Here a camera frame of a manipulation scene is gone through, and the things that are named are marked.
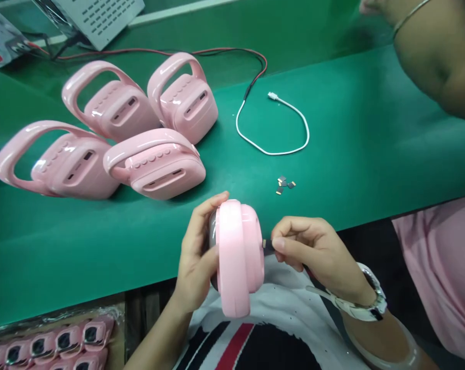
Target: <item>white bangle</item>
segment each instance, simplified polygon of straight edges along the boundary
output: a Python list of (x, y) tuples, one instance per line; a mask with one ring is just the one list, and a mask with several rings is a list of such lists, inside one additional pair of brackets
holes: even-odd
[(356, 337), (354, 337), (354, 335), (352, 335), (352, 333), (349, 330), (347, 330), (347, 328), (346, 328), (346, 332), (350, 338), (350, 341), (357, 348), (357, 350), (361, 353), (361, 355), (368, 362), (370, 362), (372, 365), (376, 366), (377, 368), (385, 369), (385, 370), (418, 370), (419, 365), (421, 363), (420, 348), (417, 345), (412, 334), (405, 327), (405, 325), (403, 325), (400, 322), (400, 320), (398, 320), (397, 318), (395, 318), (395, 320), (397, 320), (397, 322), (400, 324), (400, 327), (402, 328), (402, 331), (405, 333), (405, 337), (407, 338), (407, 344), (409, 348), (408, 355), (405, 357), (405, 359), (397, 363), (387, 362), (387, 361), (384, 361), (376, 357), (375, 355), (372, 355), (359, 344)]
[(400, 22), (398, 22), (396, 24), (396, 26), (393, 28), (393, 39), (395, 39), (395, 37), (397, 36), (397, 32), (400, 31), (400, 28), (402, 28), (402, 26), (420, 9), (422, 8), (424, 5), (426, 5), (427, 3), (429, 3), (431, 0), (424, 0), (423, 2), (421, 2), (418, 6), (416, 6), (414, 9), (411, 10), (411, 12), (409, 14), (407, 14), (407, 16), (402, 19)]

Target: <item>hand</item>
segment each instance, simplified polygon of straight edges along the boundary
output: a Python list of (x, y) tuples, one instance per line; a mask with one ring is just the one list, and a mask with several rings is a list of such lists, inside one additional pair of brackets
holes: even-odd
[(225, 191), (206, 200), (193, 210), (186, 235), (182, 240), (181, 259), (173, 297), (177, 306), (191, 313), (201, 306), (210, 288), (210, 278), (217, 271), (218, 247), (202, 254), (202, 246), (208, 238), (210, 214), (229, 199)]
[(376, 293), (333, 227), (321, 218), (284, 217), (272, 231), (279, 262), (296, 271), (308, 266), (315, 278), (339, 298), (370, 306)]

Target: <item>small metal part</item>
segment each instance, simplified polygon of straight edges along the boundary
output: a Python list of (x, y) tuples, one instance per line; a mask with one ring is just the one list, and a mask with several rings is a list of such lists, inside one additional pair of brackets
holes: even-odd
[(275, 248), (272, 245), (272, 239), (263, 239), (262, 246), (265, 251), (275, 251)]

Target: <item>black wire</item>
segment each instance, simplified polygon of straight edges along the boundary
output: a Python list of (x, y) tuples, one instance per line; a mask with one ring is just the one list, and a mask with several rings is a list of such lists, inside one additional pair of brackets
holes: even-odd
[[(85, 59), (76, 59), (76, 60), (59, 60), (58, 57), (71, 45), (74, 45), (76, 42), (78, 42), (78, 40), (75, 40), (75, 38), (71, 38), (71, 39), (68, 39), (65, 44), (58, 50), (58, 52), (56, 53), (56, 55), (54, 57), (51, 56), (51, 54), (49, 54), (50, 56), (50, 60), (53, 61), (53, 62), (60, 62), (62, 61), (63, 63), (66, 63), (66, 62), (73, 62), (73, 61), (76, 61), (76, 62), (87, 62), (87, 60)], [(111, 54), (106, 54), (106, 53), (102, 53), (102, 52), (98, 52), (98, 51), (94, 51), (93, 54), (94, 56), (97, 56), (98, 58), (95, 58), (95, 59), (92, 59), (91, 55), (87, 55), (87, 57), (90, 57), (90, 59), (88, 61), (93, 61), (93, 60), (97, 60), (97, 59), (101, 59), (103, 57), (107, 57), (109, 55), (120, 55), (120, 54), (126, 54), (126, 53), (130, 53), (130, 52), (136, 52), (138, 50), (121, 50), (121, 51), (117, 51), (117, 52), (113, 52)], [(225, 52), (229, 52), (229, 51), (244, 51), (244, 52), (247, 52), (249, 54), (252, 54), (255, 56), (255, 58), (257, 60), (259, 60), (260, 64), (262, 65), (262, 68), (261, 70), (256, 74), (256, 76), (254, 77), (254, 79), (251, 81), (251, 83), (248, 85), (248, 87), (246, 88), (246, 92), (244, 94), (244, 97), (243, 97), (243, 100), (246, 100), (248, 98), (248, 95), (251, 91), (251, 88), (253, 87), (253, 85), (255, 84), (255, 82), (257, 81), (257, 78), (258, 76), (260, 76), (263, 72), (263, 70), (265, 69), (265, 60), (263, 60), (263, 58), (260, 58), (259, 55), (257, 55), (256, 53), (252, 52), (251, 50), (247, 50), (247, 49), (242, 49), (242, 48), (231, 48), (231, 49), (227, 49), (227, 50), (213, 50), (213, 51), (203, 51), (203, 52), (188, 52), (188, 51), (183, 51), (183, 50), (176, 50), (176, 49), (164, 49), (164, 50), (157, 50), (157, 51), (162, 51), (162, 52), (168, 52), (168, 51), (171, 51), (171, 52), (186, 52), (188, 54), (191, 54), (191, 55), (196, 55), (196, 56), (199, 56), (199, 57), (213, 57), (215, 55), (218, 55), (218, 54), (222, 54), (222, 53), (225, 53)]]

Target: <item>bracelet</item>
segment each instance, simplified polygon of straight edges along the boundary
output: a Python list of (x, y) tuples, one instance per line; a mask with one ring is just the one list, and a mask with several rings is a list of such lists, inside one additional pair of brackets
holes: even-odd
[(402, 26), (410, 19), (410, 17), (412, 17), (420, 8), (422, 8), (430, 1), (431, 0), (424, 0), (423, 2), (421, 2), (418, 6), (412, 9), (411, 12), (407, 14), (407, 16), (404, 19), (402, 19), (400, 22), (396, 24), (396, 26), (393, 28), (393, 40), (397, 36), (397, 32), (400, 31), (400, 28), (402, 28)]

